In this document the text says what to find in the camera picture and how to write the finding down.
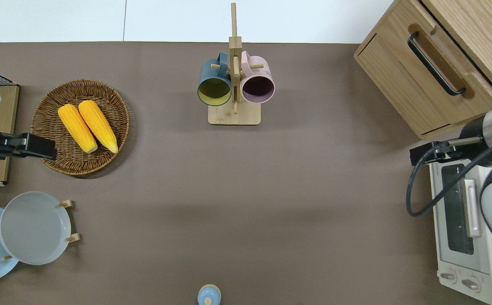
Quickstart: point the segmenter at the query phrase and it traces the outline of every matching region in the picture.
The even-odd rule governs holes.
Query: round woven tray
[[[33,120],[31,133],[56,142],[56,161],[43,159],[49,168],[71,176],[96,172],[114,160],[113,154],[97,141],[97,150],[91,154],[82,151],[69,134],[58,116],[64,104],[78,107],[83,100],[91,99],[101,109],[118,141],[118,153],[129,133],[129,112],[120,94],[112,87],[96,80],[79,79],[60,85],[50,91],[39,103]]]

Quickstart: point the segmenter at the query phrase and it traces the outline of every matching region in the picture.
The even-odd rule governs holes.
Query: mug
[[[252,69],[253,64],[263,64],[263,68]],[[264,103],[274,95],[274,81],[270,74],[269,64],[261,56],[250,56],[242,52],[242,71],[244,77],[240,81],[242,97],[252,103]]]
[[[203,63],[197,95],[208,106],[221,106],[231,99],[231,77],[227,71],[227,59],[228,55],[220,52],[217,58]],[[219,64],[219,68],[213,69],[213,64]]]

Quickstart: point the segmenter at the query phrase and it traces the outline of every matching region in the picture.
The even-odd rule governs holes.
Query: wooden cabinet
[[[455,128],[492,108],[492,0],[396,0],[355,58],[418,137]]]

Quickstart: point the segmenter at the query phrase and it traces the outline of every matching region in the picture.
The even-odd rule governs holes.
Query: corn cob
[[[58,115],[73,139],[85,153],[92,153],[97,149],[97,143],[87,128],[76,107],[66,104],[58,109]]]
[[[118,153],[116,136],[97,104],[92,100],[85,100],[78,105],[78,110],[93,135],[101,144],[113,153]]]

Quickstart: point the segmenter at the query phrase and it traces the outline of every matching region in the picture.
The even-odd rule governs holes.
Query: pink mug
[[[252,69],[254,64],[263,64],[263,68]],[[274,81],[270,74],[269,64],[261,56],[250,56],[242,51],[242,72],[240,81],[242,97],[252,103],[264,103],[274,95]]]

